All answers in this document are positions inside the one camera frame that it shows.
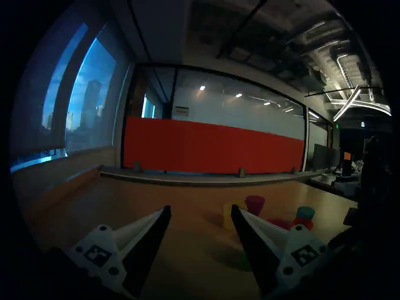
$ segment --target orange wall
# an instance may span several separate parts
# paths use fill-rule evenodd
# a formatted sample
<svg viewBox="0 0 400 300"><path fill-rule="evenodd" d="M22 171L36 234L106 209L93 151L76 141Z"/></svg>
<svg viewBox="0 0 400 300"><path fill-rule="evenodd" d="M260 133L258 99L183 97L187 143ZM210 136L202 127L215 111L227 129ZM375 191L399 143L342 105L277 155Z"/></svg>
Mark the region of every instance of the orange wall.
<svg viewBox="0 0 400 300"><path fill-rule="evenodd" d="M301 170L304 142L271 133L229 126L129 116L123 166L139 161L143 169L247 173Z"/></svg>

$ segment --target red cup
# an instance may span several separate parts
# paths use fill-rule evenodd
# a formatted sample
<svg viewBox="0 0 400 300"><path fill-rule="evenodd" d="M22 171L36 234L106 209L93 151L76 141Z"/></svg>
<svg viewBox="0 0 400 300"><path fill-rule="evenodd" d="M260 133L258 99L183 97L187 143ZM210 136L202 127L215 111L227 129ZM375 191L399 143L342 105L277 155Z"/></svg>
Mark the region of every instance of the red cup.
<svg viewBox="0 0 400 300"><path fill-rule="evenodd" d="M247 211L258 217L265 201L264 197L261 196L247 196L244 202L246 203Z"/></svg>

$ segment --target skyscraper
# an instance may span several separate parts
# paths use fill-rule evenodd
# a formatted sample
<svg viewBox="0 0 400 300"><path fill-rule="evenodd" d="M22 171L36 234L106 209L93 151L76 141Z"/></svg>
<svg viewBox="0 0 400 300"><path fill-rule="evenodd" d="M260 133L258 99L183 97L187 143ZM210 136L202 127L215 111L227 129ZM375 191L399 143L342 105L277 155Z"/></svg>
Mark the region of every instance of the skyscraper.
<svg viewBox="0 0 400 300"><path fill-rule="evenodd" d="M66 114L66 124L65 124L65 128L66 130L71 130L72 129L72 117L74 116L73 112L68 112Z"/></svg>
<svg viewBox="0 0 400 300"><path fill-rule="evenodd" d="M47 129L52 129L53 113L49 114L47 117Z"/></svg>
<svg viewBox="0 0 400 300"><path fill-rule="evenodd" d="M97 80L89 81L83 98L82 113L80 115L80 127L91 128L97 115L97 102L99 100L102 84Z"/></svg>

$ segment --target sky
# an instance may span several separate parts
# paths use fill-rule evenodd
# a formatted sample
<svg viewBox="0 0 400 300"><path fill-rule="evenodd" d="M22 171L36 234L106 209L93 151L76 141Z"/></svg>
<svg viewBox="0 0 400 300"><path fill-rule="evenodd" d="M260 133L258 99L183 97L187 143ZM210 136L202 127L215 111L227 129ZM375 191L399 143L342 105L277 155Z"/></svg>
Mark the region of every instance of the sky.
<svg viewBox="0 0 400 300"><path fill-rule="evenodd" d="M65 48L57 66L55 67L55 71L51 78L43 106L42 124L45 127L47 126L49 115L54 110L57 91L59 89L60 82L64 75L67 64L87 29L88 28L85 24L79 28L79 30L73 36L71 42ZM97 106L102 105L106 97L111 76L113 75L115 67L115 59L107 52L97 38L95 38L83 60L82 65L80 66L75 84L72 89L68 106L68 112L73 113L71 129L76 129L80 125L81 110L88 83L92 80L96 80L101 83Z"/></svg>

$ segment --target table surface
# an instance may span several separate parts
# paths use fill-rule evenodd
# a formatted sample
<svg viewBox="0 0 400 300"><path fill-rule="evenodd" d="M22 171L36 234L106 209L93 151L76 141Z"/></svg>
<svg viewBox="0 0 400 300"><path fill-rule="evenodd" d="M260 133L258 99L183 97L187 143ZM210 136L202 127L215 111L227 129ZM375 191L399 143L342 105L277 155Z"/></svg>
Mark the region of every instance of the table surface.
<svg viewBox="0 0 400 300"><path fill-rule="evenodd" d="M172 218L142 290L144 299L260 299L253 273L240 263L243 248L235 231L222 228L226 202L265 198L261 218L291 222L298 207L315 209L313 232L328 242L347 226L357 204L305 184L288 181L248 187L180 187L100 177L63 199L30 225L46 250L69 248L99 224L113 229L165 205Z"/></svg>

